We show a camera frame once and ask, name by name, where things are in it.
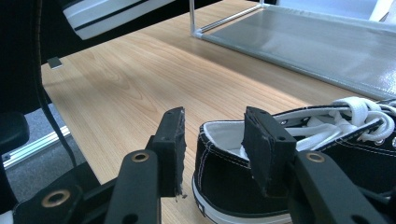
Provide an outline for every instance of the table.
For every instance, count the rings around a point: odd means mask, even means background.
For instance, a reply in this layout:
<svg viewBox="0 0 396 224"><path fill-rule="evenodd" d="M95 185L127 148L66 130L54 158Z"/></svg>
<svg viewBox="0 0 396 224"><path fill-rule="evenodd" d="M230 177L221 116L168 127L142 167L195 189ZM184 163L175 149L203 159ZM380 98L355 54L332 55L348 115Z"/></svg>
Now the table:
<svg viewBox="0 0 396 224"><path fill-rule="evenodd" d="M196 10L198 27L254 6L225 0ZM99 181L143 149L163 113L186 109L186 199L162 199L163 223L210 223L191 192L199 126L242 119L247 105L277 113L357 95L190 36L181 15L42 66L43 84Z"/></svg>

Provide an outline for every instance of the shoelace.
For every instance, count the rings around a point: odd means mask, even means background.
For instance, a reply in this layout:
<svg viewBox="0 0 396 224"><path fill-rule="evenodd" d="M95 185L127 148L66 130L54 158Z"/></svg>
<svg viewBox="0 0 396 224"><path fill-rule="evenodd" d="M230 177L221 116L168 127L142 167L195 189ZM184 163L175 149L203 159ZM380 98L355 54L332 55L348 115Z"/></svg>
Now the shoelace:
<svg viewBox="0 0 396 224"><path fill-rule="evenodd" d="M332 122L311 117L306 127L287 128L286 130L292 136L305 136L304 139L297 142L298 151L315 150L335 138L351 133L359 127L376 122L379 119L382 119L383 123L375 131L363 133L359 138L360 140L379 142L389 137L394 131L395 123L383 109L387 109L389 113L396 116L396 101L389 105L381 105L364 98L347 97L336 100L333 104L349 105L350 111L345 114L350 116L351 120L344 119L340 111L331 111L329 115L332 117Z"/></svg>

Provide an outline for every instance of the white rubber sole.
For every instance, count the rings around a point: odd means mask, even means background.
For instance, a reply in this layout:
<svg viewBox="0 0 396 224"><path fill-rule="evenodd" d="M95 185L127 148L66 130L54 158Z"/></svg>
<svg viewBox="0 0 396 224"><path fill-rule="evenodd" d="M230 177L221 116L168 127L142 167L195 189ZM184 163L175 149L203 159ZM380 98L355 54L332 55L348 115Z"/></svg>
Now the white rubber sole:
<svg viewBox="0 0 396 224"><path fill-rule="evenodd" d="M201 210L201 213L208 217L215 223L219 224L234 224L234 223L268 223L268 224L283 224L290 223L291 218L289 214L284 214L275 217L255 217L255 218L246 218L246 217L232 217L226 215L224 213L219 212L212 206L210 206L205 199L199 194L197 188L195 187L194 178L192 178L192 191L195 196L195 200L198 204L198 208Z"/></svg>

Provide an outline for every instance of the canvas shoe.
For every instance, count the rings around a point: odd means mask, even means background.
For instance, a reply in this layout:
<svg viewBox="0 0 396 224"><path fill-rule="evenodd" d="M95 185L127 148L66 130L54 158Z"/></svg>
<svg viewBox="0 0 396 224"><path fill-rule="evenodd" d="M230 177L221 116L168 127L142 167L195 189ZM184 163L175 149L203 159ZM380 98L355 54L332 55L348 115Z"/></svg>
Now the canvas shoe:
<svg viewBox="0 0 396 224"><path fill-rule="evenodd" d="M274 115L297 141L296 150L331 156L359 187L388 195L396 186L396 101L349 97ZM216 223L285 223L286 200L264 198L242 142L243 120L202 125L193 193L202 213Z"/></svg>

